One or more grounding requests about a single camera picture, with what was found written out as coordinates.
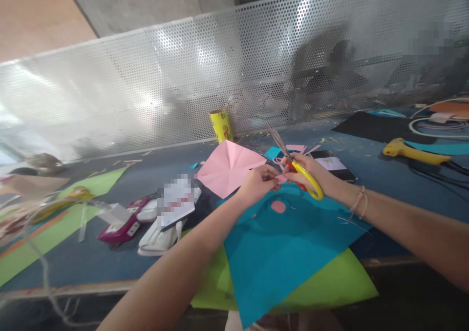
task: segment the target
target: hand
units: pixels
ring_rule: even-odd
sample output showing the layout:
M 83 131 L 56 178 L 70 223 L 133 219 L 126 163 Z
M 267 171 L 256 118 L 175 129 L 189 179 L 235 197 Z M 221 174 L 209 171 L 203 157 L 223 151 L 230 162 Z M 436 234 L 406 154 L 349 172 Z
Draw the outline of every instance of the hand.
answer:
M 244 183 L 234 195 L 241 203 L 251 207 L 260 201 L 269 192 L 280 189 L 278 179 L 279 171 L 270 165 L 261 165 L 253 168 L 244 180 Z
M 323 168 L 316 160 L 313 158 L 307 157 L 306 155 L 298 154 L 298 153 L 291 153 L 290 156 L 300 164 L 306 171 L 308 171 L 311 176 L 314 177 L 314 179 L 319 183 L 319 185 L 322 188 L 322 191 L 324 192 L 324 195 L 330 197 L 331 192 L 334 190 L 336 187 L 337 180 L 339 180 L 337 177 L 335 177 L 333 174 L 331 174 L 329 171 L 327 171 L 325 168 Z M 287 163 L 287 158 L 284 157 L 282 161 L 280 162 L 281 164 L 286 164 Z M 305 186 L 311 188 L 314 190 L 314 188 L 311 186 L 310 182 L 304 177 L 302 174 L 293 172 L 288 166 L 286 166 L 283 169 L 283 175 L 291 182 L 299 182 L 301 184 L 304 184 Z

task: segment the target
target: smartphone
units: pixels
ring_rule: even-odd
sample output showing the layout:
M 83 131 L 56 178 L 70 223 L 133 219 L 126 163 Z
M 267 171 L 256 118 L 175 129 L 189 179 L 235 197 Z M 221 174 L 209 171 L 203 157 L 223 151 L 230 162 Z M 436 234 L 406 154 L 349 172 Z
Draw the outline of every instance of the smartphone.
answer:
M 354 183 L 357 180 L 355 174 L 347 169 L 342 161 L 329 150 L 320 150 L 310 153 L 323 168 L 341 180 Z

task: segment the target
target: concrete wall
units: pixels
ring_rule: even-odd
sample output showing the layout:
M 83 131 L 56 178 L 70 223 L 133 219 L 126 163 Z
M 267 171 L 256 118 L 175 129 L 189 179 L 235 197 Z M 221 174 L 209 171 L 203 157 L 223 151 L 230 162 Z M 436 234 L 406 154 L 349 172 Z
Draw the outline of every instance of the concrete wall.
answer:
M 73 0 L 0 0 L 0 62 L 96 38 Z
M 234 6 L 234 0 L 76 0 L 100 37 Z

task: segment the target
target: table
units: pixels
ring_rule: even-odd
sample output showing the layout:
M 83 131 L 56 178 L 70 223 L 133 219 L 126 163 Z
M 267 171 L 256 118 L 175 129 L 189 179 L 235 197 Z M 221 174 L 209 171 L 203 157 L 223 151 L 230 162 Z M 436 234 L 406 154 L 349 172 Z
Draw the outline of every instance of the table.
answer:
M 308 145 L 307 150 L 324 142 L 319 150 L 331 150 L 344 164 L 358 176 L 358 185 L 386 194 L 398 200 L 428 209 L 454 219 L 469 223 L 469 205 L 460 197 L 437 183 L 424 179 L 407 168 L 404 161 L 389 158 L 382 154 L 384 143 L 370 141 L 331 131 L 334 123 L 343 118 L 327 118 L 308 124 L 279 128 L 286 144 Z M 253 151 L 264 154 L 274 146 L 273 138 L 264 133 L 241 137 L 238 143 Z M 439 143 L 451 141 L 438 140 Z M 208 158 L 216 148 L 215 141 L 182 145 L 155 150 L 147 156 L 145 151 L 134 154 L 109 157 L 69 165 L 60 174 L 71 178 L 71 182 L 85 178 L 94 171 L 107 171 L 122 166 L 112 164 L 116 160 L 142 159 L 131 166 L 119 179 L 111 191 L 100 197 L 107 203 L 119 202 L 127 206 L 130 202 L 161 188 L 179 173 L 195 174 L 199 169 L 189 169 L 194 163 Z M 463 166 L 469 166 L 468 156 L 455 156 L 453 159 Z M 454 188 L 462 195 L 465 190 Z M 216 208 L 218 197 L 202 186 L 202 195 L 196 204 L 196 213 L 187 220 L 184 229 L 192 228 Z M 140 238 L 149 224 L 142 225 L 130 242 L 115 250 L 96 240 L 107 226 L 99 218 L 87 224 L 86 239 L 78 243 L 78 232 L 65 239 L 45 256 L 50 264 L 50 283 L 56 287 L 58 295 L 127 291 L 156 260 L 156 257 L 142 257 L 137 254 Z M 376 229 L 364 235 L 351 249 L 364 266 L 382 266 L 416 262 L 418 259 L 396 242 Z M 20 274 L 0 288 L 0 297 L 27 298 L 45 296 L 42 289 L 42 267 L 34 262 Z

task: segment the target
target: scissor blade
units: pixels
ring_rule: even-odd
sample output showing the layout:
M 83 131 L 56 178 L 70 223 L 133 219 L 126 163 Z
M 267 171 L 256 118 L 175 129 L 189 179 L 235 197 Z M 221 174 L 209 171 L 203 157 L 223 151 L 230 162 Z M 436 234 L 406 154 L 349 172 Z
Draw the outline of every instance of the scissor blade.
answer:
M 278 134 L 277 130 L 271 127 L 270 133 L 272 134 L 272 137 L 274 138 L 275 143 L 277 143 L 283 155 L 285 155 L 287 157 L 287 160 L 292 163 L 293 159 L 290 156 L 290 153 L 288 152 L 287 148 L 283 144 L 282 139 L 280 138 L 280 135 Z

